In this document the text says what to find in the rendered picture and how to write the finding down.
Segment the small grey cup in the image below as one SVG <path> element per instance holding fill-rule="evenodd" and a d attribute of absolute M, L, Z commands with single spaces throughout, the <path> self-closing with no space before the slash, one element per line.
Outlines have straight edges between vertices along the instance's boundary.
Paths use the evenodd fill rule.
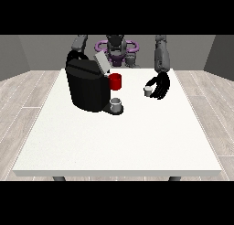
<path fill-rule="evenodd" d="M 122 102 L 119 98 L 112 98 L 110 100 L 110 105 L 111 105 L 111 111 L 114 113 L 119 112 L 122 108 Z"/>

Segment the black coffee machine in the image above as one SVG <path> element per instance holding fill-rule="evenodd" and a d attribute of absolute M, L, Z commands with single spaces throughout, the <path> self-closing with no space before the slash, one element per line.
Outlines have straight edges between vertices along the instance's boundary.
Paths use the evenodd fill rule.
<path fill-rule="evenodd" d="M 75 106 L 92 113 L 123 113 L 123 106 L 119 112 L 111 111 L 110 70 L 103 74 L 96 60 L 88 58 L 66 60 L 65 71 L 70 96 Z"/>

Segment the pale grey machine lid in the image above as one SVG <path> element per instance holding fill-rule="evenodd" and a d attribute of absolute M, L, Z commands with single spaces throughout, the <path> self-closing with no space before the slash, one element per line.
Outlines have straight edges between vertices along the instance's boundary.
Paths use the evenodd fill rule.
<path fill-rule="evenodd" d="M 93 57 L 96 60 L 96 62 L 98 63 L 98 65 L 101 69 L 101 72 L 103 74 L 105 74 L 111 68 L 111 65 L 110 65 L 109 61 L 107 60 L 103 51 L 96 53 Z"/>

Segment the red pod holder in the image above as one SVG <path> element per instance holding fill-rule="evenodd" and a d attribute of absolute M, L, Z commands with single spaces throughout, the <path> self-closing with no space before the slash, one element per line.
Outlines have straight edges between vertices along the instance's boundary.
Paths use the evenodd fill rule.
<path fill-rule="evenodd" d="M 113 91 L 118 91 L 122 87 L 122 75 L 119 73 L 112 73 L 109 76 L 110 89 Z"/>

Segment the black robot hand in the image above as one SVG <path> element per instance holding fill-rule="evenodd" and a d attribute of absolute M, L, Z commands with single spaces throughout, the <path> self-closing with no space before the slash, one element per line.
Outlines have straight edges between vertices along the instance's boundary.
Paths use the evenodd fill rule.
<path fill-rule="evenodd" d="M 156 98 L 157 100 L 162 100 L 170 88 L 170 79 L 166 72 L 159 72 L 156 77 L 150 79 L 146 86 L 156 85 L 155 90 L 150 95 L 151 98 Z"/>
<path fill-rule="evenodd" d="M 69 52 L 67 56 L 67 61 L 71 61 L 72 59 L 88 59 L 88 57 L 82 52 L 78 52 L 77 50 L 72 50 Z"/>

